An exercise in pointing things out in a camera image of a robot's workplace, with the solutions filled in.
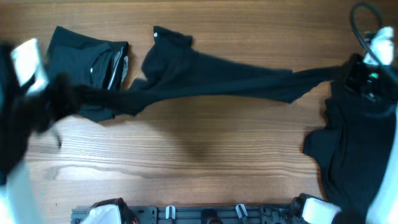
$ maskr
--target green light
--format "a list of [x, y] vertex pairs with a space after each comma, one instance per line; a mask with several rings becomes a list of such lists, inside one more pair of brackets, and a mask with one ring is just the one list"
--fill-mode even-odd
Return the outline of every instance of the green light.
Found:
[[371, 73], [372, 78], [379, 78], [379, 75], [376, 72]]

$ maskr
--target black t-shirt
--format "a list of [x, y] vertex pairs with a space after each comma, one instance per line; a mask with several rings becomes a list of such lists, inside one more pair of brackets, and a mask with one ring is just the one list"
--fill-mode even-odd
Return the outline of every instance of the black t-shirt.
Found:
[[[58, 26], [47, 50], [47, 74], [54, 78], [67, 73], [75, 85], [119, 90], [128, 48], [125, 41], [97, 40]], [[93, 121], [114, 118], [113, 110], [98, 105], [83, 105], [79, 113]]]
[[304, 153], [317, 161], [328, 200], [365, 217], [386, 171], [396, 106], [373, 103], [337, 82], [331, 94], [325, 101], [328, 124], [305, 138]]
[[155, 44], [142, 64], [147, 80], [136, 79], [119, 92], [84, 87], [82, 100], [131, 115], [156, 101], [183, 96], [239, 95], [291, 103], [332, 76], [329, 68], [293, 73], [222, 60], [193, 50], [192, 36], [162, 27], [154, 27], [154, 34]]

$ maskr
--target folded shirt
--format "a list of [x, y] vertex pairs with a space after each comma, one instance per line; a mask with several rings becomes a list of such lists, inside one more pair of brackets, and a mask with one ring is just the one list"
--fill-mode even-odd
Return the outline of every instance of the folded shirt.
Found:
[[[104, 90], [119, 90], [126, 75], [124, 60], [127, 42], [97, 40], [57, 27], [47, 50], [47, 75], [67, 73], [74, 85]], [[79, 112], [93, 121], [114, 118], [114, 111], [102, 106], [83, 105]]]

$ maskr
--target wooden table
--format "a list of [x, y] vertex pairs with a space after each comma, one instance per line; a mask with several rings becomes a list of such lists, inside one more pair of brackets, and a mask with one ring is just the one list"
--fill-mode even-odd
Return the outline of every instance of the wooden table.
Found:
[[[361, 52], [348, 22], [357, 1], [79, 1], [0, 4], [0, 38], [38, 37], [43, 50], [56, 26], [131, 44], [137, 76], [152, 47], [152, 26], [193, 35], [194, 48], [220, 58], [304, 70], [342, 64]], [[397, 25], [395, 0], [378, 3]], [[368, 28], [368, 14], [358, 16]], [[301, 192], [323, 197], [316, 162], [303, 139], [322, 128], [329, 84], [281, 102], [238, 96], [166, 100], [135, 117], [93, 123], [73, 116], [34, 136], [27, 153], [48, 223], [68, 223], [71, 209], [122, 197], [129, 205], [285, 203]]]

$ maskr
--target black cloth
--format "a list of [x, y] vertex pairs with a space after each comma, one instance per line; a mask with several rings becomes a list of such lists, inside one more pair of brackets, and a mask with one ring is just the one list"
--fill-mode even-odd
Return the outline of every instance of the black cloth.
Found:
[[26, 96], [18, 91], [12, 98], [7, 97], [0, 110], [0, 185], [23, 160], [32, 132], [42, 133], [78, 111], [75, 93], [68, 77], [59, 75], [38, 93]]
[[136, 79], [126, 91], [86, 86], [81, 99], [131, 115], [156, 101], [183, 96], [239, 95], [291, 103], [331, 78], [331, 73], [293, 73], [222, 60], [193, 50], [192, 36], [157, 26], [154, 33], [155, 44], [142, 64], [147, 80]]
[[355, 211], [345, 210], [337, 213], [331, 224], [365, 224], [366, 220], [363, 216]]
[[[47, 74], [55, 78], [67, 73], [75, 85], [119, 90], [128, 48], [126, 41], [98, 40], [58, 26], [47, 50]], [[79, 113], [93, 121], [114, 118], [114, 111], [102, 106], [83, 105]]]
[[365, 217], [386, 171], [396, 106], [373, 103], [337, 82], [331, 94], [325, 101], [328, 124], [305, 138], [303, 151], [317, 161], [329, 202]]

